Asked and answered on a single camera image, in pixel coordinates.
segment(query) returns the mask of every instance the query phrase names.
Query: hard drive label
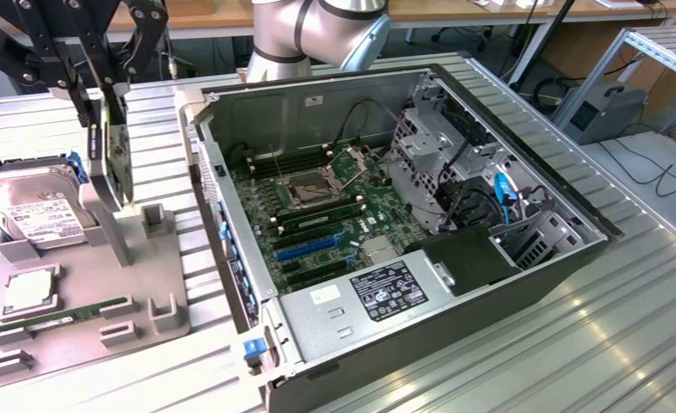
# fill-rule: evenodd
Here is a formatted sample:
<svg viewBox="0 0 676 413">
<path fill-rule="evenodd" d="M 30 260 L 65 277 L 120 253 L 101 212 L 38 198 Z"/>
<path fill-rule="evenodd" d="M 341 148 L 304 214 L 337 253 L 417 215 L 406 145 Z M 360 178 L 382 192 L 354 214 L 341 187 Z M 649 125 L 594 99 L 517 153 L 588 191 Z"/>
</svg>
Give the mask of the hard drive label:
<svg viewBox="0 0 676 413">
<path fill-rule="evenodd" d="M 12 205 L 8 213 L 24 237 L 32 243 L 82 235 L 82 225 L 66 199 Z"/>
<path fill-rule="evenodd" d="M 350 282 L 373 321 L 382 321 L 429 301 L 404 261 L 350 278 Z"/>
</svg>

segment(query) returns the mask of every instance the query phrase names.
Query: aluminum profile table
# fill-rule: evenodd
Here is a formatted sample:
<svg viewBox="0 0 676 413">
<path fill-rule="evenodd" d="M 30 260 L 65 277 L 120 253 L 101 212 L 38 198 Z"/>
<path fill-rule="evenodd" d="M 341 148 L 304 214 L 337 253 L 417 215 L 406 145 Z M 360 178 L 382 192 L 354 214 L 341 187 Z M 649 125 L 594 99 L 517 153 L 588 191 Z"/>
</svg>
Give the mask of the aluminum profile table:
<svg viewBox="0 0 676 413">
<path fill-rule="evenodd" d="M 476 61 L 442 54 L 374 67 L 428 63 L 446 67 L 626 235 L 538 304 L 318 411 L 676 411 L 676 228 Z M 234 82 L 233 75 L 152 83 L 128 95 L 136 191 L 177 211 L 193 333 L 0 388 L 0 411 L 264 410 L 234 373 L 234 326 L 173 109 L 176 88 Z M 49 95 L 0 100 L 0 154 L 54 152 L 76 129 L 70 105 Z"/>
<path fill-rule="evenodd" d="M 617 56 L 625 45 L 633 46 L 646 57 L 654 59 L 664 66 L 676 71 L 676 26 L 661 28 L 624 28 L 614 38 L 613 44 L 608 47 L 580 89 L 574 92 L 572 97 L 566 99 L 562 107 L 554 114 L 554 123 L 561 129 L 565 128 L 572 120 L 589 91 L 604 76 L 613 61 L 617 60 Z M 638 65 L 640 61 L 621 74 L 618 80 L 628 80 Z M 662 130 L 668 129 L 674 121 L 676 109 L 664 124 Z"/>
</svg>

